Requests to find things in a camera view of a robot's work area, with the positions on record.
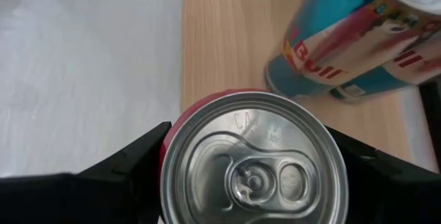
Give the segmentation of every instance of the red can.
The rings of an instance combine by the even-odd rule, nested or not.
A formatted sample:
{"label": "red can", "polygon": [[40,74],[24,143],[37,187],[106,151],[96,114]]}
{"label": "red can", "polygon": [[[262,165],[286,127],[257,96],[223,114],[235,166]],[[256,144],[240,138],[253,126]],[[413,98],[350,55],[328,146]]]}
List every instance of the red can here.
{"label": "red can", "polygon": [[184,111],[161,148],[168,224],[344,223],[341,153],[306,109],[262,90],[211,94]]}

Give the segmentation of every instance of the white floor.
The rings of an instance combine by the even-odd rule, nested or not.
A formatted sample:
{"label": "white floor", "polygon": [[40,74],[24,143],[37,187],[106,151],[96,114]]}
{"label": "white floor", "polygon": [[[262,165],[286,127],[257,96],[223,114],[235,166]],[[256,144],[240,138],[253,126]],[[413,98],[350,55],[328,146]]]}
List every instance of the white floor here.
{"label": "white floor", "polygon": [[79,172],[180,113],[182,0],[0,0],[0,176]]}
{"label": "white floor", "polygon": [[402,113],[406,124],[407,139],[413,162],[432,172],[439,172],[432,139],[422,105],[420,91],[409,88],[400,92]]}

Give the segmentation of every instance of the aluminum can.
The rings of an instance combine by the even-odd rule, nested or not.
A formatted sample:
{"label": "aluminum can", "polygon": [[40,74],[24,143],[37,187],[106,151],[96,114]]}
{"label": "aluminum can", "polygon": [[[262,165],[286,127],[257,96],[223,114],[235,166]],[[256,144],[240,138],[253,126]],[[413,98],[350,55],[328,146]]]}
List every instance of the aluminum can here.
{"label": "aluminum can", "polygon": [[265,69],[289,98],[322,94],[395,58],[439,19],[438,0],[307,0]]}
{"label": "aluminum can", "polygon": [[268,92],[229,90],[186,110],[166,136],[168,224],[344,223],[341,153],[306,109]]}
{"label": "aluminum can", "polygon": [[430,27],[399,54],[363,75],[331,90],[337,99],[357,103],[418,85],[441,74],[441,32]]}

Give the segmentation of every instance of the blue and silver can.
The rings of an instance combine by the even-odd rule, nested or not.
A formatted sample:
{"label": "blue and silver can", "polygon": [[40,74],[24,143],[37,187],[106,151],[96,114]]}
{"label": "blue and silver can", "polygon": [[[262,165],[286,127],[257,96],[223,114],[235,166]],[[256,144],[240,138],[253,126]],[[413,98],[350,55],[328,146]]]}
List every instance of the blue and silver can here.
{"label": "blue and silver can", "polygon": [[441,32],[422,34],[393,60],[331,90],[337,99],[357,103],[441,74]]}
{"label": "blue and silver can", "polygon": [[439,19],[438,2],[307,0],[267,64],[267,84],[289,98],[328,92],[416,42]]}

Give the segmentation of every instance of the wooden table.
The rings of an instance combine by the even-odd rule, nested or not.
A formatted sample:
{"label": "wooden table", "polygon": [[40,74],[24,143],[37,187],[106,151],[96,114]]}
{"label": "wooden table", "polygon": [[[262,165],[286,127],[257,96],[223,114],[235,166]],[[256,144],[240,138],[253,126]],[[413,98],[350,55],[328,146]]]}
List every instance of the wooden table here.
{"label": "wooden table", "polygon": [[[303,0],[184,0],[182,108],[229,88],[264,88],[263,68]],[[414,162],[401,93],[361,105],[303,101],[325,125]]]}

